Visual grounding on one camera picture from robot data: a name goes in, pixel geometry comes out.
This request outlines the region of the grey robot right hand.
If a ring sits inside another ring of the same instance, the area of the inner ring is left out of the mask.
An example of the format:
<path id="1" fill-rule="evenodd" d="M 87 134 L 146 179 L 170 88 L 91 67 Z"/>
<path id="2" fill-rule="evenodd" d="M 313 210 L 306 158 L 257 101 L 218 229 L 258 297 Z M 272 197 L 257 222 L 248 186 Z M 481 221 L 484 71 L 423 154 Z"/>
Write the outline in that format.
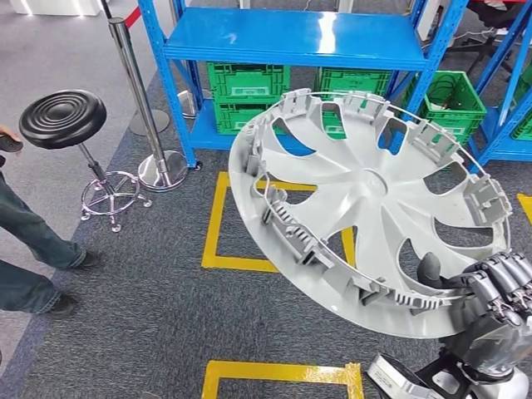
<path id="1" fill-rule="evenodd" d="M 470 372 L 505 377 L 531 351 L 531 265 L 524 254 L 500 251 L 451 278 L 441 274 L 432 253 L 417 267 L 417 280 L 431 288 L 463 289 L 481 311 L 466 305 L 464 329 L 441 343 Z"/>

